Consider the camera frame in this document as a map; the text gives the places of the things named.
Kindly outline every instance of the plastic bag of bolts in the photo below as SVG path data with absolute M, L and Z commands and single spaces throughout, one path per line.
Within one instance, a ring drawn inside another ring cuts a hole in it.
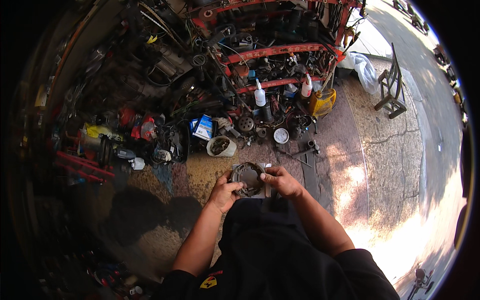
M 237 150 L 237 144 L 228 137 L 221 135 L 208 141 L 207 153 L 214 157 L 232 157 Z

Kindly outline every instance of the hammer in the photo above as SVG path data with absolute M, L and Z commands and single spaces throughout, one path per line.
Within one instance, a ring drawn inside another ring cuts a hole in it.
M 320 147 L 319 147 L 319 145 L 317 144 L 316 141 L 308 141 L 307 146 L 308 146 L 307 150 L 298 152 L 297 154 L 293 154 L 292 158 L 296 159 L 296 158 L 299 158 L 300 156 L 302 156 L 304 154 L 307 154 L 307 153 L 310 153 L 310 152 L 313 152 L 313 151 L 315 151 L 317 154 L 320 154 Z

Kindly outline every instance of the forearm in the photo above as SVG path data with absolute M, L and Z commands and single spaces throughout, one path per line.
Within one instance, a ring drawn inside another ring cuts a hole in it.
M 177 252 L 172 270 L 195 276 L 210 267 L 222 213 L 207 203 L 190 234 Z
M 333 257 L 355 248 L 342 225 L 306 189 L 302 187 L 291 200 L 308 238 L 317 249 Z

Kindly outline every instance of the road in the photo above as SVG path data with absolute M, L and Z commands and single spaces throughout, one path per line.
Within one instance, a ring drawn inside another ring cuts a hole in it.
M 455 186 L 460 184 L 457 181 L 462 125 L 449 83 L 433 56 L 432 49 L 435 47 L 436 38 L 421 34 L 411 25 L 406 15 L 393 8 L 391 1 L 368 1 L 367 13 L 368 20 L 380 34 L 389 43 L 394 43 L 400 66 L 410 71 L 423 99 L 415 103 L 419 112 L 424 149 L 422 160 L 425 166 L 420 178 L 420 185 L 424 187 L 424 195 L 420 192 L 420 214 L 428 218 L 435 207 L 442 207 L 443 210 L 452 207 L 452 216 L 442 213 L 444 218 L 449 218 L 447 222 L 453 224 L 458 216 L 455 216 L 457 207 L 462 201 L 461 196 L 460 199 L 452 199 L 458 196 L 458 188 Z M 443 235 L 430 236 L 430 239 L 450 240 L 452 229 L 449 228 L 449 232 Z M 430 251 L 423 260 L 422 268 L 425 268 L 427 273 L 435 269 L 432 281 L 438 282 L 441 278 L 452 253 L 453 246 L 447 242 L 442 251 Z M 412 283 L 413 281 L 408 286 L 403 286 L 404 290 L 408 290 L 403 299 L 408 296 Z M 423 292 L 419 292 L 414 299 L 425 297 Z

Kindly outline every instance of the person's left hand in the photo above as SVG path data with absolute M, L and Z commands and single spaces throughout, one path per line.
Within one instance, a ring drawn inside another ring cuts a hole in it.
M 207 204 L 211 204 L 215 208 L 218 208 L 221 213 L 227 212 L 237 201 L 238 196 L 233 191 L 238 191 L 243 187 L 243 182 L 231 182 L 228 183 L 232 171 L 227 171 L 216 180 L 215 186 L 210 193 Z

